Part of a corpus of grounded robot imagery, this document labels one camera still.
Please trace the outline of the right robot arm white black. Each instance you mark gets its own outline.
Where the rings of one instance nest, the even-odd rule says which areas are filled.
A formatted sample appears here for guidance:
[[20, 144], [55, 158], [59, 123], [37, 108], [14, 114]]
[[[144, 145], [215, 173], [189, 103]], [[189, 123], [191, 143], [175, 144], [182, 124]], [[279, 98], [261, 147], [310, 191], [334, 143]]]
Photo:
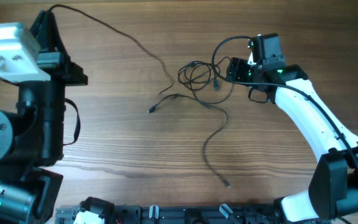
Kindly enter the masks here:
[[299, 65], [287, 65], [278, 34], [248, 37], [248, 59], [232, 58], [226, 79], [265, 93], [295, 123], [317, 166], [308, 188], [274, 203], [276, 223], [323, 222], [358, 212], [358, 136], [336, 118]]

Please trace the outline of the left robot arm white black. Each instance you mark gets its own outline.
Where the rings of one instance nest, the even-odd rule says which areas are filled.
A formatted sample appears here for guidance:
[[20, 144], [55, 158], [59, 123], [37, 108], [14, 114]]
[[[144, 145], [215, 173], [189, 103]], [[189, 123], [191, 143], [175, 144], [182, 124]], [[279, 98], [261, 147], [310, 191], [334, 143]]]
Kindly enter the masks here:
[[48, 168], [63, 158], [65, 89], [88, 82], [51, 10], [0, 24], [0, 80], [19, 89], [16, 111], [0, 110], [0, 223], [45, 223], [63, 180]]

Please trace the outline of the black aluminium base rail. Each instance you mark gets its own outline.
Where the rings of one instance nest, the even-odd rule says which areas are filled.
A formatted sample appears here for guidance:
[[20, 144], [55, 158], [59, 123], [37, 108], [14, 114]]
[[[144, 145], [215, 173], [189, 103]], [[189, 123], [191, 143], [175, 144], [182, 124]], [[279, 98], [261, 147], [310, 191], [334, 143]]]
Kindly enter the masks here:
[[267, 204], [228, 207], [141, 207], [116, 205], [109, 220], [98, 210], [80, 205], [58, 208], [55, 223], [136, 223], [136, 224], [186, 224], [186, 223], [275, 223], [273, 207]]

